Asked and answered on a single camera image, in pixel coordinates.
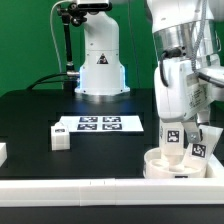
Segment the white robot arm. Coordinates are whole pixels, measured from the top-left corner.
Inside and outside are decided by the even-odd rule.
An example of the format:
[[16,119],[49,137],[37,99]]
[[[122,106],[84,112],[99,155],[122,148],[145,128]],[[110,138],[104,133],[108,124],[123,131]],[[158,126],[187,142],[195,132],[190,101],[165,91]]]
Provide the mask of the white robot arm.
[[[203,138],[197,116],[224,89],[224,67],[214,23],[224,21],[224,0],[144,0],[157,57],[157,110],[165,123],[180,122],[191,143]],[[118,27],[101,0],[78,0],[86,13],[85,61],[75,92],[92,98],[129,90],[118,56]]]

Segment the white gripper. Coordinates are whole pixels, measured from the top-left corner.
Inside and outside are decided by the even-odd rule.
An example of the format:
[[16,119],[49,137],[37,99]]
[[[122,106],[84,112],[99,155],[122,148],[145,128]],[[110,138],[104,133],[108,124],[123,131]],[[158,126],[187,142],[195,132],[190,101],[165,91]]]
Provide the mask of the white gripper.
[[191,61],[178,57],[169,59],[163,54],[154,73],[157,111],[163,122],[183,122],[189,143],[202,141],[202,133],[195,120],[189,120],[210,105],[210,85],[193,73]]

